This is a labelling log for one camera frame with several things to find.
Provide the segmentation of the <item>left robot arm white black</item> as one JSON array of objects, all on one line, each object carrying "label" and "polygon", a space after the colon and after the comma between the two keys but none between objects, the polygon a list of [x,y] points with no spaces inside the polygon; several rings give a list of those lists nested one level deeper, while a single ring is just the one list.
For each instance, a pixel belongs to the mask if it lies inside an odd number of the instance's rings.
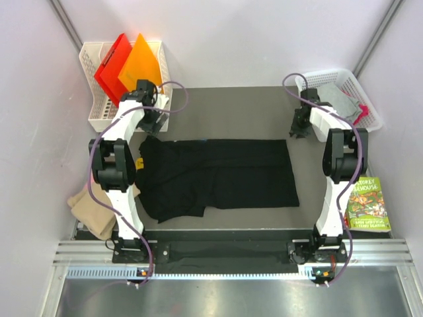
[{"label": "left robot arm white black", "polygon": [[145,263],[150,247],[140,236],[143,223],[137,214],[134,188],[136,166],[129,142],[138,128],[156,136],[169,118],[165,106],[169,98],[147,79],[139,79],[135,89],[120,99],[112,123],[89,143],[94,181],[106,192],[118,223],[112,261],[115,264]]}]

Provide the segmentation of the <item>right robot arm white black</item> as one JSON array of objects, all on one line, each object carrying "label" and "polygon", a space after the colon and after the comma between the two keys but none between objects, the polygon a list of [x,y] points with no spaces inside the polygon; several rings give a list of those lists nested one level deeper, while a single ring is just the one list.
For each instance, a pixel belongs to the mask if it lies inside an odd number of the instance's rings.
[{"label": "right robot arm white black", "polygon": [[305,138],[313,131],[325,142],[322,169],[327,188],[321,214],[308,242],[293,242],[290,255],[321,262],[345,252],[342,243],[344,214],[356,182],[367,171],[369,132],[352,127],[328,102],[322,102],[316,88],[305,88],[299,95],[289,135]]}]

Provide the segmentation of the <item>black t-shirt with flower print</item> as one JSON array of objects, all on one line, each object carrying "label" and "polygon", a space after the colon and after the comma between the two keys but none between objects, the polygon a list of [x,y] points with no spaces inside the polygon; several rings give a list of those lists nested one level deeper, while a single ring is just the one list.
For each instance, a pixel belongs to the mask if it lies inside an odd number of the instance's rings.
[{"label": "black t-shirt with flower print", "polygon": [[139,154],[138,198],[158,223],[203,217],[207,207],[299,207],[284,139],[161,141],[149,136]]}]

